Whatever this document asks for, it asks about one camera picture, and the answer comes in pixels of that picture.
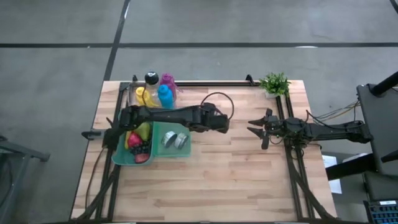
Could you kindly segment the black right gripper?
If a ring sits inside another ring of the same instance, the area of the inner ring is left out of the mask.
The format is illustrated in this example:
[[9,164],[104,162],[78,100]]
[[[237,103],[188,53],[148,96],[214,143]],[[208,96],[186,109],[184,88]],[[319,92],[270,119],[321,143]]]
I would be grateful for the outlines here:
[[262,126],[262,128],[250,128],[258,138],[262,139],[261,149],[268,149],[271,136],[284,136],[284,123],[277,116],[274,116],[271,109],[266,109],[266,114],[260,119],[250,120],[249,124]]

